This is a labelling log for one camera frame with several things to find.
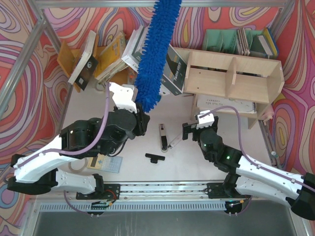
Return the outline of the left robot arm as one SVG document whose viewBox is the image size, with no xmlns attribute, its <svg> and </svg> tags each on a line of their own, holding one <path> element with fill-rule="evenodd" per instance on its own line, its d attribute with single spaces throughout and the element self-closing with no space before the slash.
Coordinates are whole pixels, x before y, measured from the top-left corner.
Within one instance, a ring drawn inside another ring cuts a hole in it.
<svg viewBox="0 0 315 236">
<path fill-rule="evenodd" d="M 77 120 L 64 128 L 49 144 L 31 155 L 15 154 L 11 157 L 14 175 L 8 179 L 7 189 L 28 195 L 40 195 L 52 190 L 75 191 L 92 199 L 105 194 L 103 177 L 99 174 L 81 176 L 68 173 L 60 166 L 76 160 L 113 156 L 120 153 L 128 139 L 145 135 L 150 116 L 136 104 L 136 112 L 115 108 L 108 113 L 103 133 L 88 151 L 72 154 L 90 145 L 96 138 L 101 118 Z"/>
</svg>

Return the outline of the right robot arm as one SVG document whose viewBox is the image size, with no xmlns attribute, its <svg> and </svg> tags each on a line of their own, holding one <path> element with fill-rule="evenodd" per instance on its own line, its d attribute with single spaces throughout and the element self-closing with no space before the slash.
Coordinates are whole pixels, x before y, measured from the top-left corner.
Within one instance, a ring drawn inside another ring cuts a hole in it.
<svg viewBox="0 0 315 236">
<path fill-rule="evenodd" d="M 296 215 L 315 219 L 315 176 L 286 172 L 223 143 L 217 134 L 219 118 L 212 114 L 193 124 L 183 123 L 182 139 L 192 134 L 204 159 L 227 174 L 222 188 L 226 195 L 265 198 L 291 209 Z"/>
</svg>

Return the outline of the white black stapler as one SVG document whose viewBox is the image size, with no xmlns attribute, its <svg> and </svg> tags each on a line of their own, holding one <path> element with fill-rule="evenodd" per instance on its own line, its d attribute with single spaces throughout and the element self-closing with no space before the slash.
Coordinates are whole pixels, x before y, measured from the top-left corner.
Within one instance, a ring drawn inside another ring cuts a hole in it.
<svg viewBox="0 0 315 236">
<path fill-rule="evenodd" d="M 163 123 L 158 125 L 159 127 L 159 137 L 160 137 L 160 149 L 162 152 L 168 151 L 168 141 L 165 131 L 165 125 Z"/>
</svg>

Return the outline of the blue microfiber duster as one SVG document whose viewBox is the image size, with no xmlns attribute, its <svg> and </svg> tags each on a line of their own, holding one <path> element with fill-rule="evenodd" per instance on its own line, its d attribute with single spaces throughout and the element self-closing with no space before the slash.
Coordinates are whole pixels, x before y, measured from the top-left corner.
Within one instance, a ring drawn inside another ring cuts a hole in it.
<svg viewBox="0 0 315 236">
<path fill-rule="evenodd" d="M 158 103 L 166 55 L 181 4 L 180 0 L 157 0 L 154 5 L 135 80 L 136 102 L 146 113 Z"/>
</svg>

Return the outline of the white black utility knife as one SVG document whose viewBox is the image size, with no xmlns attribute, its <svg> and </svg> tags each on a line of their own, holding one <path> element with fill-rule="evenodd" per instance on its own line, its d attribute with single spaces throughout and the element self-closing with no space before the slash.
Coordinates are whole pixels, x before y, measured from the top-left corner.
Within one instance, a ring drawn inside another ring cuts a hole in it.
<svg viewBox="0 0 315 236">
<path fill-rule="evenodd" d="M 170 144 L 168 145 L 169 149 L 174 148 L 180 141 L 182 140 L 182 134 L 179 134 L 176 138 L 174 138 Z"/>
</svg>

